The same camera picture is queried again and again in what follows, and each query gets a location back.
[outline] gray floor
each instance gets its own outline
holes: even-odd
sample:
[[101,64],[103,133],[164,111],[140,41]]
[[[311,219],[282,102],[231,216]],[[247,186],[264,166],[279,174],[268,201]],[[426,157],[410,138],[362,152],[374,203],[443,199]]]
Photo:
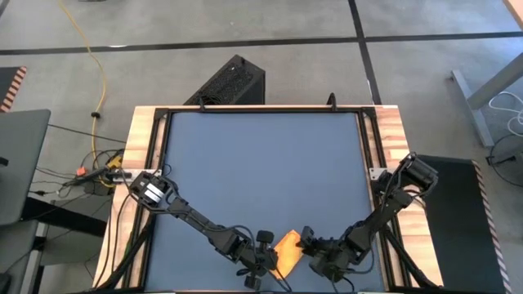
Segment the gray floor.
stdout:
[[[520,30],[502,0],[358,0],[357,4],[367,36]],[[355,36],[344,0],[70,0],[66,5],[95,46]],[[83,45],[54,0],[11,0],[0,18],[0,40],[0,49]],[[521,188],[504,183],[486,166],[488,150],[481,147],[456,86],[447,79],[450,70],[459,69],[472,88],[479,87],[521,52],[523,39],[368,46],[383,103],[400,106],[410,148],[420,154],[473,158],[482,166],[512,290],[523,292]],[[267,104],[323,104],[331,91],[339,103],[372,102],[356,43],[101,53],[96,55],[109,87],[99,134],[125,140],[136,105],[185,102],[234,54],[266,70]],[[0,56],[0,66],[17,65],[27,66],[28,74],[13,110],[49,108],[52,123],[90,131],[89,113],[99,99],[101,78],[86,54]],[[522,96],[523,81],[509,90]],[[509,100],[503,103],[519,106]],[[509,117],[489,109],[485,116],[495,138],[506,134]],[[87,136],[50,129],[39,165],[71,172],[89,151],[89,142]],[[103,140],[98,145],[121,147]],[[37,174],[37,180],[49,179]],[[91,213],[101,201],[84,199],[77,209]],[[106,213],[96,216],[104,218]],[[84,290],[91,278],[82,261],[99,249],[101,241],[82,235],[58,241],[48,247],[49,262],[64,254],[81,262],[48,267],[41,293]],[[71,243],[81,250],[64,253]],[[93,271],[96,258],[87,264]]]

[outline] orange cloth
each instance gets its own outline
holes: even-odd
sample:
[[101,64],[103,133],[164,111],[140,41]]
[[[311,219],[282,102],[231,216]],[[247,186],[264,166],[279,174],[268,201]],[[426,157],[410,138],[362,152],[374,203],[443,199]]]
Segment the orange cloth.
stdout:
[[[303,256],[302,249],[296,246],[298,242],[300,242],[300,234],[295,230],[291,230],[275,247],[275,251],[278,252],[277,267],[284,278],[290,274]],[[276,270],[272,270],[271,273],[279,280],[282,279]]]

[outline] white cable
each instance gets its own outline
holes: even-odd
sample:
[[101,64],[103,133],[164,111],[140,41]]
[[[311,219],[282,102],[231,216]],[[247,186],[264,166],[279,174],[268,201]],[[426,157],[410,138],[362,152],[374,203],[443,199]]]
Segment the white cable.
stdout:
[[512,113],[516,113],[517,115],[511,119],[508,120],[507,122],[507,129],[509,132],[511,132],[513,135],[515,136],[520,136],[520,137],[523,137],[523,134],[520,134],[516,131],[513,131],[512,128],[510,127],[511,126],[511,123],[513,120],[517,119],[517,122],[523,126],[523,109],[522,110],[514,110],[514,109],[506,109],[504,107],[497,107],[497,106],[492,106],[492,102],[494,102],[494,99],[500,97],[501,95],[509,95],[509,96],[512,96],[514,98],[516,98],[517,100],[520,101],[521,105],[523,106],[523,100],[518,97],[516,94],[514,93],[511,93],[511,92],[507,92],[507,91],[502,91],[502,92],[499,92],[499,94],[497,94],[496,96],[494,96],[494,98],[490,99],[489,101],[489,107],[491,109],[497,109],[497,110],[502,110],[502,111],[508,111],[508,112],[512,112]]

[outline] black floor stripe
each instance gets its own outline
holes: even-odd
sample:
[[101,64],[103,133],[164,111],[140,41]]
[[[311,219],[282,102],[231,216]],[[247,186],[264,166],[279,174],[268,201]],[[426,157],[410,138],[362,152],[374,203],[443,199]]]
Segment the black floor stripe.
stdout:
[[[466,40],[466,39],[521,38],[521,37],[523,37],[523,32],[445,33],[445,34],[430,34],[430,35],[364,37],[364,41],[365,42],[411,42],[411,41]],[[342,44],[342,43],[355,43],[355,42],[359,42],[357,37],[286,38],[286,39],[273,39],[273,40],[165,43],[165,44],[128,45],[128,46],[115,46],[115,47],[96,46],[96,47],[91,47],[91,49],[93,52],[126,52],[126,51],[154,51],[154,50],[225,48],[225,47]],[[85,47],[0,50],[0,56],[68,54],[68,53],[87,53],[87,51],[86,51]]]
[[358,13],[358,7],[356,6],[355,0],[348,0],[349,7],[351,7],[352,21],[354,21],[354,28],[356,30],[356,37],[358,38],[358,45],[360,46],[361,58],[363,59],[363,66],[365,69],[365,75],[367,76],[367,82],[369,83],[370,95],[373,99],[374,104],[380,105],[382,98],[379,95],[378,84],[376,83],[376,76],[374,75],[374,69],[372,61],[370,61],[369,49],[365,41],[365,35],[363,33],[363,26],[361,25],[360,14]]
[[2,0],[2,3],[0,3],[0,17],[2,17],[3,12],[6,10],[7,4],[9,4],[9,0]]

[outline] orange-black striped tape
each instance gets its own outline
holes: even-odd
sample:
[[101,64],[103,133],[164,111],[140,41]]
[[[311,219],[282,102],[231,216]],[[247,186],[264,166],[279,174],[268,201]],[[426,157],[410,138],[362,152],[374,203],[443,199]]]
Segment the orange-black striped tape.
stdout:
[[494,219],[492,217],[492,212],[490,210],[489,200],[487,199],[487,194],[485,192],[485,185],[483,184],[483,176],[481,175],[481,169],[477,165],[477,162],[472,160],[474,168],[476,169],[477,180],[480,186],[481,197],[483,198],[483,206],[485,207],[485,214],[487,215],[487,221],[489,223],[490,234],[492,235],[492,243],[494,244],[494,250],[496,251],[496,257],[498,257],[499,272],[503,279],[503,286],[505,287],[506,294],[512,294],[512,289],[510,287],[510,282],[508,280],[507,266],[505,266],[505,260],[503,259],[503,254],[501,253],[501,246],[499,245],[498,234],[496,234],[496,227],[494,225]]
[[16,70],[15,77],[13,78],[9,89],[7,89],[6,96],[2,99],[2,103],[0,104],[0,112],[7,112],[11,109],[13,102],[15,102],[16,93],[18,93],[20,90],[22,80],[24,79],[26,73],[27,69],[25,66],[22,66]]

